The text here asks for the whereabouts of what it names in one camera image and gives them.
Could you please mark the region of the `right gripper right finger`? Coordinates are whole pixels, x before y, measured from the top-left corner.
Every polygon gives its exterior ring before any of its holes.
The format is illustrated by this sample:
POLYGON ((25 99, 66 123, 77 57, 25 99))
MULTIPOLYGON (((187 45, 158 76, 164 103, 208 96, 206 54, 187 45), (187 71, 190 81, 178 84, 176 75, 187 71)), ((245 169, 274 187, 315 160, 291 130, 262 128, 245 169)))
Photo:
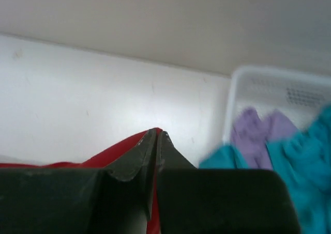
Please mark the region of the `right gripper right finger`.
POLYGON ((162 233, 301 233, 285 183, 257 169, 198 169, 167 132, 157 144, 162 233))

